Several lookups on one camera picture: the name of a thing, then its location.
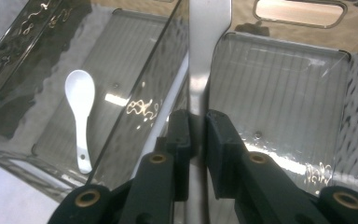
black plastic part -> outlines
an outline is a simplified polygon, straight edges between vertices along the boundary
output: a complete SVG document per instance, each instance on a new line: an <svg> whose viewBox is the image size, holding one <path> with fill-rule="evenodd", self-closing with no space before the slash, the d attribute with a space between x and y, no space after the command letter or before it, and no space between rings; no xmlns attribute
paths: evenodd
<svg viewBox="0 0 358 224"><path fill-rule="evenodd" d="M188 198L188 169L191 157L187 111L177 110L170 114L165 146L175 162L175 201L184 202Z"/></svg>
<svg viewBox="0 0 358 224"><path fill-rule="evenodd" d="M239 177L236 163L246 150L241 137L224 113L210 110L207 119L206 163L211 174L214 195L219 198L237 196Z"/></svg>
<svg viewBox="0 0 358 224"><path fill-rule="evenodd" d="M110 202L105 209L103 219L100 223L117 224L121 218L124 204L130 193L132 180L114 189L110 193Z"/></svg>
<svg viewBox="0 0 358 224"><path fill-rule="evenodd" d="M241 203L252 202L263 223L328 223L309 196L268 155L244 153L238 170L250 198Z"/></svg>
<svg viewBox="0 0 358 224"><path fill-rule="evenodd" d="M85 192L99 193L97 202L89 206L76 205L76 199ZM103 219L103 213L109 204L110 191L108 188L98 185L86 185L75 189L61 202L59 207L49 220L49 224L93 224L100 223ZM87 202L93 199L95 195L85 194L83 201Z"/></svg>
<svg viewBox="0 0 358 224"><path fill-rule="evenodd" d="M332 223L358 223L358 192L343 187L321 190L319 210Z"/></svg>
<svg viewBox="0 0 358 224"><path fill-rule="evenodd" d="M173 157L159 151L143 156L118 223L172 222Z"/></svg>

metal rod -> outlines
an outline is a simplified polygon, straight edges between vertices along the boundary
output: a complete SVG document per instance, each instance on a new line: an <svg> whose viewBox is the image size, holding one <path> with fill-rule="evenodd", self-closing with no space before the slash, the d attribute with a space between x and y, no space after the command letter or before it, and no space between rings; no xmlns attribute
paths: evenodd
<svg viewBox="0 0 358 224"><path fill-rule="evenodd" d="M186 223L210 223L204 163L210 74L214 48L231 24L231 0L190 0L187 110L194 157L190 161Z"/></svg>

ceramic spoon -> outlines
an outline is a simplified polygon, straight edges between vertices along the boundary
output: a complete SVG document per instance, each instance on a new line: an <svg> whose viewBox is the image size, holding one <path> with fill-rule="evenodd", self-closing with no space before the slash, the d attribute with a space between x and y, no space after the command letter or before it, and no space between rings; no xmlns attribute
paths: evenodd
<svg viewBox="0 0 358 224"><path fill-rule="evenodd" d="M75 115L77 164L82 174L91 172L87 148L87 120L94 103L95 86L89 73L75 70L66 78L65 95Z"/></svg>

screw hole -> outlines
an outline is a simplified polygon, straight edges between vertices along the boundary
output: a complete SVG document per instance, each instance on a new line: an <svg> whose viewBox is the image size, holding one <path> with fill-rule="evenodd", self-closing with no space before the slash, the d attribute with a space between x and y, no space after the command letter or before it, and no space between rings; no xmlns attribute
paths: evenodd
<svg viewBox="0 0 358 224"><path fill-rule="evenodd" d="M89 207L98 202L100 198L101 194L98 190L89 189L76 197L75 204L79 207Z"/></svg>
<svg viewBox="0 0 358 224"><path fill-rule="evenodd" d="M166 160L167 160L167 158L161 154L154 155L150 158L150 161L152 163L162 163L162 162L165 162Z"/></svg>
<svg viewBox="0 0 358 224"><path fill-rule="evenodd" d="M350 208L350 209L358 209L358 199L344 191L335 192L333 194L333 198L340 203L341 205Z"/></svg>
<svg viewBox="0 0 358 224"><path fill-rule="evenodd" d="M255 163L266 163L267 162L267 159L265 156L263 156L262 154L260 153L252 153L250 155L250 159L251 161L255 162Z"/></svg>

white surface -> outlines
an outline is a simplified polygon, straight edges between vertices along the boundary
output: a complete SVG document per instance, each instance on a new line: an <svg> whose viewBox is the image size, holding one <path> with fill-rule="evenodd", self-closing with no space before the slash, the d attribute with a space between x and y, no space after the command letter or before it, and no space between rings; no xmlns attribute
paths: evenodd
<svg viewBox="0 0 358 224"><path fill-rule="evenodd" d="M0 223L47 223L58 204L0 168Z"/></svg>

